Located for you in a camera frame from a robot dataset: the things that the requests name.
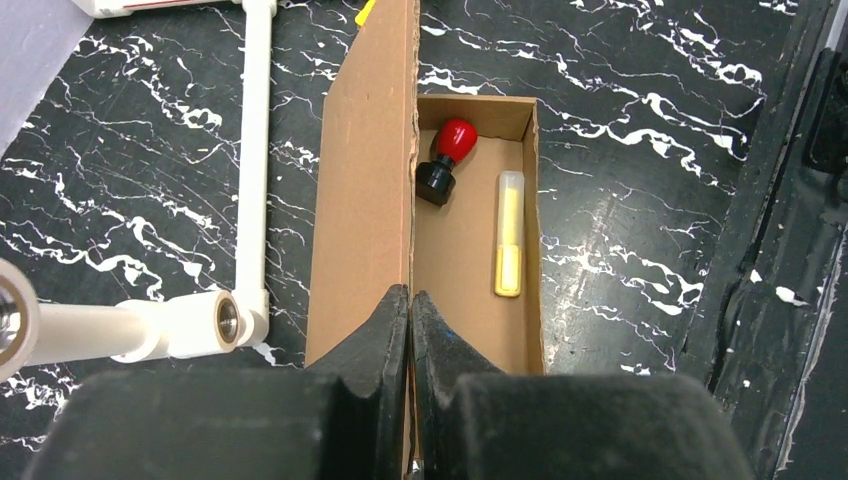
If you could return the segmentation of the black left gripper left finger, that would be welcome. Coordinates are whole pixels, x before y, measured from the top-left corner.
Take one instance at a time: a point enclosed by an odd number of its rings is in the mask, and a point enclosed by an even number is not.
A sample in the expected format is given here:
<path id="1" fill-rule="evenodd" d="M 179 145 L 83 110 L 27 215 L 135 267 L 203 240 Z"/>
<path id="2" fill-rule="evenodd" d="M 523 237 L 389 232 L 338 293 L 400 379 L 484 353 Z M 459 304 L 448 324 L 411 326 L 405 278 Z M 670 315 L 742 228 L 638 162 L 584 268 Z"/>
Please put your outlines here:
<path id="1" fill-rule="evenodd" d="M 27 479 L 398 479 L 409 291 L 302 370 L 109 372 L 86 381 Z"/>

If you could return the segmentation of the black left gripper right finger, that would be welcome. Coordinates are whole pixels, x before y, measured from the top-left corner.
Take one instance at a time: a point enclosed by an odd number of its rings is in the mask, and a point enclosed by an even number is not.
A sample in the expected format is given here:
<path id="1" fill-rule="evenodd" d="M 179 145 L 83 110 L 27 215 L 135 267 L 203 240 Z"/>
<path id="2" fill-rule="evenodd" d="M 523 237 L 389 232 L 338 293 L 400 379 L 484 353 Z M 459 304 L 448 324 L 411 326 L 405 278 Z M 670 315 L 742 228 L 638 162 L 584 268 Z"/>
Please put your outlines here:
<path id="1" fill-rule="evenodd" d="M 679 375 L 515 375 L 432 298 L 411 304 L 424 479 L 748 479 L 728 421 Z"/>

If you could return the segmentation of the yellow rectangular block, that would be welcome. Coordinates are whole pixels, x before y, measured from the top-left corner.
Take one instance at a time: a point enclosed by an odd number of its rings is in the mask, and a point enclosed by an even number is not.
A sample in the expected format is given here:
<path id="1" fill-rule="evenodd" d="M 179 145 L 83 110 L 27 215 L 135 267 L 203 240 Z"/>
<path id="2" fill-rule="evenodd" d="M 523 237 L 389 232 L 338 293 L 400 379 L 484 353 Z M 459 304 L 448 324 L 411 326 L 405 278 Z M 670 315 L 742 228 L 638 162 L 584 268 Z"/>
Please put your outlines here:
<path id="1" fill-rule="evenodd" d="M 498 177 L 494 269 L 494 292 L 501 297 L 515 298 L 522 290 L 524 204 L 524 174 L 520 171 L 503 171 Z"/>

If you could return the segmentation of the brown cardboard box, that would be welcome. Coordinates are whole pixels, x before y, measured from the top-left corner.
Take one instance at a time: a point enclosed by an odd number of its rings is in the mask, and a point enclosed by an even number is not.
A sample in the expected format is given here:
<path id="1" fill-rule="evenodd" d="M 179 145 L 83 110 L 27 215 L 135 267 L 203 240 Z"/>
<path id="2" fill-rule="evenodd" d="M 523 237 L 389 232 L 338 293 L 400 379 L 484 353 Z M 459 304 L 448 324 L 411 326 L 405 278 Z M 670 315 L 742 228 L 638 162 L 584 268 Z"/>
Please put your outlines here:
<path id="1" fill-rule="evenodd" d="M 540 373 L 538 119 L 530 97 L 421 94 L 420 5 L 379 1 L 324 102 L 306 360 L 364 323 L 395 284 L 426 291 L 449 326 L 510 373 Z M 443 207 L 414 196 L 439 127 L 479 139 Z M 498 180 L 524 176 L 522 289 L 494 290 Z"/>

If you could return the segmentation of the red black knob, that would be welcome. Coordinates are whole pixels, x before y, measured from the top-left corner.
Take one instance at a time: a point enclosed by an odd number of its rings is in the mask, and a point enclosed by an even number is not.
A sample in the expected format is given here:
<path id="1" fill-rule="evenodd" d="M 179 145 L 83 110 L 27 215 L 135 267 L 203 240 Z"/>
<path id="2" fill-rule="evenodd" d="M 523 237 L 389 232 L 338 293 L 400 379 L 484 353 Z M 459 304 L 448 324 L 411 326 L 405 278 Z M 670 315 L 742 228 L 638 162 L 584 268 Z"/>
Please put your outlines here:
<path id="1" fill-rule="evenodd" d="M 434 137 L 433 155 L 415 170 L 415 193 L 437 207 L 446 205 L 456 184 L 453 170 L 476 146 L 478 132 L 467 120 L 445 121 Z"/>

